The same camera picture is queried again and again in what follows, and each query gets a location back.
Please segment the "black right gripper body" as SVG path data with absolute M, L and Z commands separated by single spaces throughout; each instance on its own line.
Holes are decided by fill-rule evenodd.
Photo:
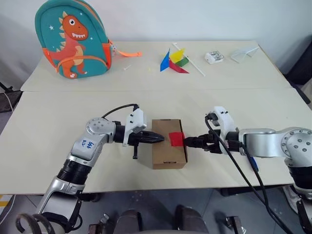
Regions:
M 200 135 L 199 137 L 202 139 L 202 149 L 204 151 L 212 154 L 222 154 L 220 141 L 212 130 L 209 130 L 207 134 Z

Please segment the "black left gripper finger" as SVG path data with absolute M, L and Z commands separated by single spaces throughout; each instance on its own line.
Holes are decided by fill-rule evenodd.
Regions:
M 143 136 L 146 138 L 164 138 L 161 134 L 152 131 L 143 131 Z
M 163 137 L 145 137 L 143 139 L 143 143 L 146 143 L 146 144 L 155 144 L 155 143 L 160 143 L 163 141 L 164 141 Z

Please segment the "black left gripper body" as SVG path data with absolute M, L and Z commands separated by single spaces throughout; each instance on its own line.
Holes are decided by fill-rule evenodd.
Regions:
M 138 154 L 138 146 L 140 143 L 145 143 L 146 139 L 146 134 L 144 131 L 139 132 L 139 133 L 131 133 L 128 138 L 128 145 L 133 146 L 134 148 L 134 155 L 133 159 L 137 159 L 137 154 Z

